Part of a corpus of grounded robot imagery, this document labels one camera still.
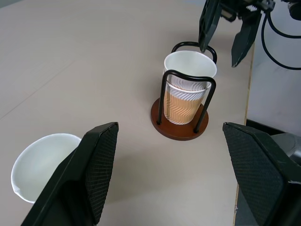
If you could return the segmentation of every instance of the paper cup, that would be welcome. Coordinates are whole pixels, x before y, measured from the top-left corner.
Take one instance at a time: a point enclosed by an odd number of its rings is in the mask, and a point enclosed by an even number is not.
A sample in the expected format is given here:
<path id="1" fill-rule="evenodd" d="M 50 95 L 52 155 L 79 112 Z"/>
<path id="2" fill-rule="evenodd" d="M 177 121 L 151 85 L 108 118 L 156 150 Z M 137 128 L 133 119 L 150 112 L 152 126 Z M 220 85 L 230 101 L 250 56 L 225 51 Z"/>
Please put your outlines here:
<path id="1" fill-rule="evenodd" d="M 216 75 L 217 71 L 215 63 L 209 57 L 187 50 L 169 54 L 164 60 L 164 72 L 167 70 L 176 70 L 195 77 L 211 78 Z M 200 91 L 208 86 L 207 82 L 187 81 L 173 75 L 169 75 L 167 81 L 173 86 L 187 91 Z"/>
<path id="2" fill-rule="evenodd" d="M 177 125 L 191 122 L 208 88 L 210 86 L 199 91 L 186 91 L 167 82 L 164 95 L 165 117 Z"/>
<path id="3" fill-rule="evenodd" d="M 52 134 L 29 145 L 17 158 L 11 185 L 23 200 L 35 203 L 57 166 L 79 145 L 72 134 Z"/>

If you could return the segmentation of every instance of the black wire cup holder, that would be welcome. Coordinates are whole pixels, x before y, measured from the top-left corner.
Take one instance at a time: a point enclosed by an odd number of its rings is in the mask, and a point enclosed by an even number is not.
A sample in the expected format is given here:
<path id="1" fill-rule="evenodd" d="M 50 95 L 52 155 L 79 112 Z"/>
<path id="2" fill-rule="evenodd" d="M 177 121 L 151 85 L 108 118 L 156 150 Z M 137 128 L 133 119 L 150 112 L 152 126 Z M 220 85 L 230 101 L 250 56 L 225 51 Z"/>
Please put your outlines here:
<path id="1" fill-rule="evenodd" d="M 192 42 L 192 41 L 180 42 L 174 46 L 174 48 L 172 49 L 172 53 L 182 46 L 199 47 L 199 43 Z M 207 50 L 212 54 L 213 62 L 216 64 L 217 62 L 216 51 L 210 46 L 207 46 Z M 168 121 L 165 115 L 163 114 L 163 103 L 164 103 L 164 95 L 166 89 L 166 81 L 169 75 L 173 75 L 187 81 L 206 81 L 211 84 L 204 105 L 202 104 L 200 105 L 193 120 L 188 124 L 185 125 L 173 124 L 170 121 Z M 156 130 L 159 133 L 174 140 L 192 140 L 199 137 L 205 131 L 208 125 L 209 116 L 207 113 L 207 108 L 211 102 L 215 88 L 216 88 L 215 80 L 211 77 L 195 77 L 195 76 L 183 74 L 176 70 L 167 70 L 163 74 L 160 98 L 154 102 L 151 108 L 150 115 L 151 115 L 151 121 L 153 126 L 156 128 Z"/>

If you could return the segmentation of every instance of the wooden coaster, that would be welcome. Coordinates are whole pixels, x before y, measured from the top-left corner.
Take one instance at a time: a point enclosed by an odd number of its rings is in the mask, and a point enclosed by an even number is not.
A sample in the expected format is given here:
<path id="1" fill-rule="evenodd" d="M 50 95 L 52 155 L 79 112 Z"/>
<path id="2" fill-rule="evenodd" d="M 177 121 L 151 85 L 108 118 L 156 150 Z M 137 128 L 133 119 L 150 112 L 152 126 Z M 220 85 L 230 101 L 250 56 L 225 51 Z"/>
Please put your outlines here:
<path id="1" fill-rule="evenodd" d="M 164 110 L 162 111 L 162 123 L 161 125 L 157 124 L 158 120 L 158 110 L 159 110 L 159 99 L 157 99 L 151 107 L 150 117 L 153 126 L 156 130 L 165 137 L 168 137 L 173 140 L 192 140 L 199 137 L 206 129 L 209 121 L 208 112 L 206 112 L 204 119 L 199 127 L 198 133 L 194 133 L 193 129 L 195 128 L 198 119 L 203 110 L 203 105 L 201 105 L 194 116 L 193 120 L 185 125 L 176 125 L 171 123 L 164 115 Z"/>

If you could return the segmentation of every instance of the black cable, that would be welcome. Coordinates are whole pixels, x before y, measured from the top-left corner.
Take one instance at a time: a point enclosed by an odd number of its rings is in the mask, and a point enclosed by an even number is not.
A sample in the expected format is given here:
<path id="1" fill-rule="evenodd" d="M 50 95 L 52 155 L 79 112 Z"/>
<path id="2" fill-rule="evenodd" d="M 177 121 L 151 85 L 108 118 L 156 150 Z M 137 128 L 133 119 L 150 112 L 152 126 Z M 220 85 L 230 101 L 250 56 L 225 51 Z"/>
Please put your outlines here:
<path id="1" fill-rule="evenodd" d="M 268 55 L 268 57 L 274 62 L 276 63 L 277 65 L 279 65 L 280 67 L 283 67 L 283 68 L 286 68 L 286 69 L 289 69 L 289 70 L 301 70 L 301 67 L 289 67 L 289 66 L 286 66 L 286 65 L 283 65 L 282 63 L 278 62 L 268 51 L 266 45 L 265 45 L 265 41 L 264 41 L 264 27 L 265 27 L 265 24 L 267 22 L 267 19 L 268 19 L 268 15 L 266 14 L 265 17 L 264 17 L 264 20 L 263 20 L 263 23 L 262 23 L 262 28 L 261 28 L 261 42 L 262 42 L 262 47 L 263 47 L 263 50 L 265 51 L 265 53 Z"/>
<path id="2" fill-rule="evenodd" d="M 282 37 L 286 37 L 286 38 L 289 38 L 289 39 L 301 39 L 301 35 L 289 35 L 289 34 L 284 34 L 283 32 L 281 32 L 280 30 L 278 30 L 273 22 L 272 22 L 272 18 L 271 18 L 271 13 L 270 12 L 266 12 L 266 16 L 268 16 L 268 22 L 269 22 L 269 25 L 270 27 L 272 28 L 272 30 L 274 32 L 276 32 L 277 34 L 281 35 Z"/>

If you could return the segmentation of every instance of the table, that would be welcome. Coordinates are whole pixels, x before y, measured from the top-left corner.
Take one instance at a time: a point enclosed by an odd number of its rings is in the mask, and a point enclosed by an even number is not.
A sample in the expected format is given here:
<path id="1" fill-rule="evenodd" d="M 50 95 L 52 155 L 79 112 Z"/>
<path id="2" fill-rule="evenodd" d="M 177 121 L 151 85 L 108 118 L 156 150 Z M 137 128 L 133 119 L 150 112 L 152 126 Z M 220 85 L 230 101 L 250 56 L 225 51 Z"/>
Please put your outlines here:
<path id="1" fill-rule="evenodd" d="M 174 141 L 150 120 L 164 58 L 176 43 L 197 40 L 203 4 L 23 0 L 0 9 L 2 225 L 20 225 L 32 206 L 10 184 L 30 143 L 59 132 L 82 137 L 110 121 L 120 130 L 99 225 L 233 224 L 237 182 L 222 124 L 244 123 L 251 55 L 234 69 L 230 56 L 241 23 L 221 19 L 210 43 L 217 89 L 204 134 Z"/>

